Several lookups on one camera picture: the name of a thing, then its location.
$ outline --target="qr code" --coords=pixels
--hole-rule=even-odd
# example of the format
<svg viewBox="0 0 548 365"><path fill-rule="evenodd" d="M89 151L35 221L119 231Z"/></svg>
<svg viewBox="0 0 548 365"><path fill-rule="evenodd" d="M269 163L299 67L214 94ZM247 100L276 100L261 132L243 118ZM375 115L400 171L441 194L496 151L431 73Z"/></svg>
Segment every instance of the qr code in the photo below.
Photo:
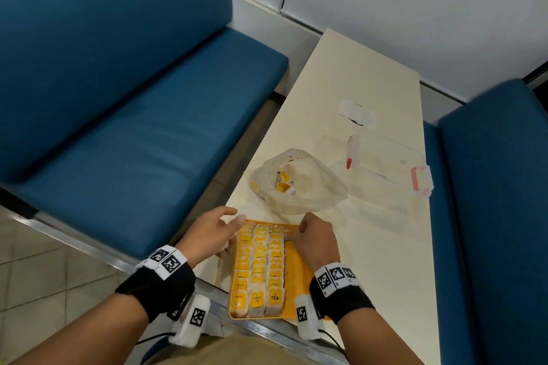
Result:
<svg viewBox="0 0 548 365"><path fill-rule="evenodd" d="M306 321L306 309L305 306L297 307L297 320L299 322L305 322Z"/></svg>
<svg viewBox="0 0 548 365"><path fill-rule="evenodd" d="M179 268L181 262L172 254L168 258L162 261L162 265L166 268L168 273L174 272Z"/></svg>
<svg viewBox="0 0 548 365"><path fill-rule="evenodd" d="M344 273L341 270L341 267L335 267L333 269L329 269L329 273L331 273L331 277L335 280L344 279Z"/></svg>
<svg viewBox="0 0 548 365"><path fill-rule="evenodd" d="M343 267L342 270L343 270L344 273L346 274L346 277L349 277L350 279L355 279L355 278L356 278L356 276L354 275L354 273L352 272L352 270L350 270L349 268Z"/></svg>
<svg viewBox="0 0 548 365"><path fill-rule="evenodd" d="M331 285L331 279L329 278L327 273L324 273L320 277L318 277L318 283L322 290L325 290L329 285Z"/></svg>
<svg viewBox="0 0 548 365"><path fill-rule="evenodd" d="M194 313L192 314L192 317L190 318L190 324L201 327L205 316L206 316L206 311L202 309L198 309L196 307L194 309Z"/></svg>
<svg viewBox="0 0 548 365"><path fill-rule="evenodd" d="M166 250L162 250L161 248L154 251L150 256L149 258L151 260L154 260L156 261L157 263L159 263L160 261L162 261L164 258L166 258L167 256L169 255L169 252L166 251Z"/></svg>

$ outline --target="table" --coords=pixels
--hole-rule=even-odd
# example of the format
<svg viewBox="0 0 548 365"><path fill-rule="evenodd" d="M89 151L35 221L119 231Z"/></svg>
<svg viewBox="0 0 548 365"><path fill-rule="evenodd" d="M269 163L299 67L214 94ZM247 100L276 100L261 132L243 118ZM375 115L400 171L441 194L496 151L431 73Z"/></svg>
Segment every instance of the table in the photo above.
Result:
<svg viewBox="0 0 548 365"><path fill-rule="evenodd" d="M425 154L418 74L337 32L327 29L227 205L250 219L296 223L302 215L278 218L249 188L253 169L295 147L327 166L346 153L357 126L337 114L351 100L377 115L377 133ZM394 225L351 196L317 215L332 222L341 261L351 266L376 309L426 363L440 363L434 261L428 199L420 198L415 224ZM230 266L216 258L195 270L228 291ZM341 342L337 328L326 330Z"/></svg>

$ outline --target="blue bench backrest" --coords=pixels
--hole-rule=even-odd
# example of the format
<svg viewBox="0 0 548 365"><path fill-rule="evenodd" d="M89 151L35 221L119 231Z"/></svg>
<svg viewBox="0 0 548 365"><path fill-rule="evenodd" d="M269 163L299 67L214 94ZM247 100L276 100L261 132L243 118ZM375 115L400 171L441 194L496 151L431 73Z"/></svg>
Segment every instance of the blue bench backrest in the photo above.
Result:
<svg viewBox="0 0 548 365"><path fill-rule="evenodd" d="M513 80L440 130L485 359L548 363L548 116Z"/></svg>
<svg viewBox="0 0 548 365"><path fill-rule="evenodd" d="M0 182L231 18L232 0L0 0Z"/></svg>

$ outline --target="khaki pants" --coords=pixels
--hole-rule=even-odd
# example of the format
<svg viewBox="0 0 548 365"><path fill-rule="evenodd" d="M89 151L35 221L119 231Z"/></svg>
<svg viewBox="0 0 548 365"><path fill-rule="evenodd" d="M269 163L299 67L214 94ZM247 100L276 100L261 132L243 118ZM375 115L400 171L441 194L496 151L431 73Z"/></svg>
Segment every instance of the khaki pants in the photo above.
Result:
<svg viewBox="0 0 548 365"><path fill-rule="evenodd" d="M170 345L146 365L303 365L298 358L266 339L234 334L227 338L202 335L195 348Z"/></svg>

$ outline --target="black wristband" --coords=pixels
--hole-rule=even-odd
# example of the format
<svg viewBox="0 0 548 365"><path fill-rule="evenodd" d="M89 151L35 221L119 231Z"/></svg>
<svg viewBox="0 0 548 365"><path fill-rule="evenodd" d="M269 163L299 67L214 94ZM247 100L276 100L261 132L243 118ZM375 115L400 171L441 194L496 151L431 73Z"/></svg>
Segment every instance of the black wristband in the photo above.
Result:
<svg viewBox="0 0 548 365"><path fill-rule="evenodd" d="M147 260L150 260L158 251L160 250L152 253ZM194 293L196 277L190 265L186 262L178 263L173 268L173 257L170 256L171 253L168 253L163 258L154 260L157 265L162 263L168 265L169 274L165 279L157 273L157 269L150 269L145 265L138 268L115 290L116 293L129 294L139 300L148 315L149 323L160 313L168 313L170 319L178 320L190 296Z"/></svg>
<svg viewBox="0 0 548 365"><path fill-rule="evenodd" d="M344 272L342 278L338 276L333 277L330 275L330 269L326 268L324 271L327 272L328 280L330 280L330 285L333 285L333 282L339 282L335 291L325 292L325 288L322 289L319 283L319 279L322 280L322 283L326 284L325 279L320 276L318 279L317 276L312 278L312 281L309 285L310 297L314 302L316 312L318 317L321 319L325 316L329 317L335 324L339 322L347 313L352 312L353 310L361 309L363 307L368 307L374 309L373 303L367 297L366 293L361 289L358 280L353 275L352 271L348 267L340 269L341 272ZM340 283L346 277L350 278L343 285Z"/></svg>

